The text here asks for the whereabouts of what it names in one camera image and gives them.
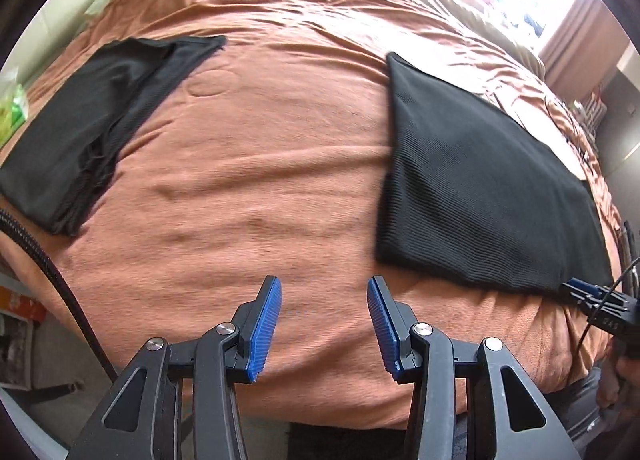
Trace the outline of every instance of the mattress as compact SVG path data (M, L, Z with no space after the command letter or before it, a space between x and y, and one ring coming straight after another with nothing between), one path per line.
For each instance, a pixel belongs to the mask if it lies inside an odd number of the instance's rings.
M31 87L31 110L37 115L111 40L219 34L228 38L225 50L192 72L126 145L77 238L51 236L18 215L112 361L124 366L155 335L200 336L251 300L267 274L281 279L283 306L264 373L238 388L247 414L406 425L412 387L396 386L384 371L366 305L373 274L449 337L504 340L543 391L584 376L603 355L607 336L592 329L572 365L585 325L577 310L375 262L390 156L385 55L395 51L501 107L586 180L612 274L620 273L620 218L580 127L504 50L415 0L111 0ZM0 252L73 328L22 251L2 237ZM462 385L456 403L465 410Z

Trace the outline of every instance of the plastic bag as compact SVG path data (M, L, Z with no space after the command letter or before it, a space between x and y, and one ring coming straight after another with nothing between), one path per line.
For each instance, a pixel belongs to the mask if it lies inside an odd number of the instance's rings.
M0 74L0 148L27 120L29 103L27 94L18 83L18 71L12 69Z

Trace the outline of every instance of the black plastic bracket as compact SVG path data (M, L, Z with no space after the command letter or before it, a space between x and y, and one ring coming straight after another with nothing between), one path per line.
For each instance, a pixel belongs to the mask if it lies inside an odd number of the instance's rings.
M562 423L503 342L450 340L393 300L381 276L371 281L380 304L370 305L372 318L385 315L385 324L374 325L381 351L396 350L388 367L398 384L414 383L404 460L452 458L456 378L466 379L468 460L579 460ZM408 351L402 347L405 335ZM404 356L411 360L401 361Z
M269 298L274 290L277 302ZM200 339L172 345L159 337L147 341L101 400L67 460L179 460L183 379L193 379L196 460L246 460L234 384L252 382L247 367L258 334L268 334L259 351L266 356L279 296L280 281L267 276L254 301ZM269 309L272 326L265 330Z

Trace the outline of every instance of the curtain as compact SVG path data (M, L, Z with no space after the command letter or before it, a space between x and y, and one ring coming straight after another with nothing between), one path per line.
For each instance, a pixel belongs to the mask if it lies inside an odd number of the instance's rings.
M583 100L611 75L628 44L601 0L575 0L540 51L545 83L566 102Z

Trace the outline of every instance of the person's hand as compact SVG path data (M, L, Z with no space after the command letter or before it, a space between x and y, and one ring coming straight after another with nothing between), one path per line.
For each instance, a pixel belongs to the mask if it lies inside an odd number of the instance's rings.
M631 360L628 357L620 357L616 363L616 371L631 385L640 388L640 360Z
M620 378L627 383L622 393ZM621 395L624 397L623 407L620 408L622 421L640 415L640 360L618 357L610 348L602 363L596 402L601 408L609 408L617 403Z

